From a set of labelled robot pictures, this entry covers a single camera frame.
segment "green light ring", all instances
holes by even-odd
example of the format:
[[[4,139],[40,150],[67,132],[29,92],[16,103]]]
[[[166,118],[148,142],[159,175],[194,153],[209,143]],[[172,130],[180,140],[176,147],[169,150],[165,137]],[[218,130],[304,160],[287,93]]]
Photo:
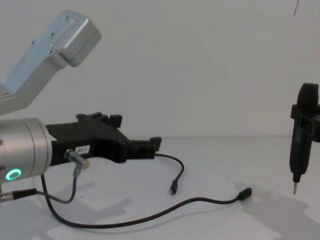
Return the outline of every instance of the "green light ring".
[[[6,174],[5,179],[7,179],[8,181],[13,181],[18,177],[20,177],[21,174],[22,174],[22,171],[19,168],[14,168]]]

